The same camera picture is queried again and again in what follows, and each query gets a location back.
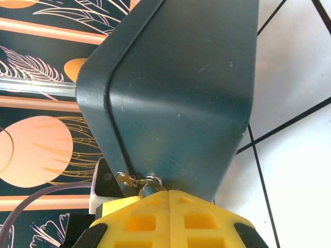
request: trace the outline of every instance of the white tile floor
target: white tile floor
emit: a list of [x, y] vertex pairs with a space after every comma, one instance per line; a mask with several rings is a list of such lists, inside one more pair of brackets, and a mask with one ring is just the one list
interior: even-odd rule
[[[253, 145], [235, 157], [215, 199], [248, 218], [270, 248], [331, 247], [331, 26], [319, 1], [331, 17], [330, 0], [287, 0], [260, 33]], [[280, 2], [260, 0], [259, 27]], [[250, 142], [247, 133], [240, 148]]]

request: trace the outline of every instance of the gray cable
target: gray cable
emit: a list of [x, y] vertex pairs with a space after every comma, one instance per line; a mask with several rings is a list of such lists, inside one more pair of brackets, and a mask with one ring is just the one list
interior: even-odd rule
[[17, 217], [22, 213], [24, 208], [30, 205], [34, 200], [40, 198], [43, 195], [47, 195], [53, 193], [55, 191], [60, 190], [68, 190], [75, 188], [91, 188], [91, 182], [71, 182], [59, 185], [53, 185], [42, 190], [37, 191], [36, 193], [30, 195], [24, 201], [17, 205], [17, 207], [10, 213], [10, 215], [6, 218], [1, 230], [0, 230], [0, 248], [5, 247], [5, 241], [8, 237], [11, 226], [14, 224]]

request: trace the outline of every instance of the clear plastic tube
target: clear plastic tube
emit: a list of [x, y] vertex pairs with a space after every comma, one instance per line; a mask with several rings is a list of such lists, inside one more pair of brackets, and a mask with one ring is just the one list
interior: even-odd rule
[[0, 90], [75, 97], [76, 84], [71, 82], [34, 81], [0, 76]]

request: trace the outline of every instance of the yellow plastic part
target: yellow plastic part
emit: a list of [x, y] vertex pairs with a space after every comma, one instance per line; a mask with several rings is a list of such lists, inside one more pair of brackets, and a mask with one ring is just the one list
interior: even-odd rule
[[96, 220], [98, 248], [245, 248], [234, 223], [246, 219], [181, 191], [161, 191]]
[[131, 196], [118, 200], [111, 200], [102, 204], [102, 217], [116, 212], [117, 210], [129, 206], [132, 203], [135, 203], [142, 199], [142, 196]]

